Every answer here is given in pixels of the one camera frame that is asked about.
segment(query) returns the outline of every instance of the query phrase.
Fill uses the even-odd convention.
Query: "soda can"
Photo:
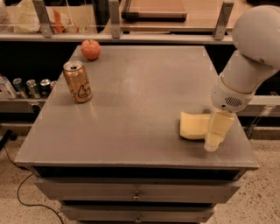
[[[91,99],[87,71],[80,61],[68,61],[64,64],[63,74],[75,102],[87,102]]]
[[[26,87],[24,86],[22,79],[16,78],[13,80],[12,83],[14,84],[16,90],[20,93],[20,96],[22,98],[28,98],[28,94],[26,93]]]
[[[0,75],[0,89],[8,99],[16,99],[18,97],[15,88],[11,85],[10,81]]]
[[[51,90],[53,90],[53,88],[54,88],[56,82],[57,82],[56,80],[53,80],[53,81],[51,82],[51,84],[50,84]]]
[[[43,96],[48,96],[51,93],[51,81],[44,79],[40,82],[41,93]]]
[[[26,86],[28,87],[31,95],[36,98],[39,99],[41,98],[40,92],[39,92],[39,87],[38,84],[36,83],[35,80],[28,80],[26,82]]]

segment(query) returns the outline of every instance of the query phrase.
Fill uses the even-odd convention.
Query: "speckled floor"
[[[6,149],[11,159],[24,141],[9,141]],[[280,223],[280,141],[250,140],[260,163],[260,169],[247,172],[241,179],[241,189],[225,205],[218,205],[214,216],[206,224],[276,224]],[[59,218],[43,207],[23,206],[18,202],[20,183],[30,175],[14,166],[5,150],[0,151],[0,223],[56,224]],[[22,186],[19,195],[26,204],[43,204],[59,212],[65,224],[75,221],[60,213],[60,203],[47,199],[32,183],[34,176]]]

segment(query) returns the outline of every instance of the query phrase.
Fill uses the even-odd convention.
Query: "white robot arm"
[[[208,121],[205,149],[216,151],[256,90],[280,69],[280,7],[258,6],[245,12],[233,30],[234,52],[212,91],[219,109]]]

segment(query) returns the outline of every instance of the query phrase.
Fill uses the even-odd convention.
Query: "drawer handle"
[[[140,217],[138,216],[137,219],[134,221],[134,223],[136,224],[141,224],[142,220],[140,219]]]
[[[135,195],[132,197],[132,199],[133,199],[134,201],[139,201],[139,200],[141,199],[141,197],[139,196],[138,191],[135,191]]]

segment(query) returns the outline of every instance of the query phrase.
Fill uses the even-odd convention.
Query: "apple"
[[[100,45],[96,40],[86,39],[81,43],[82,55],[88,60],[96,60],[100,55]]]

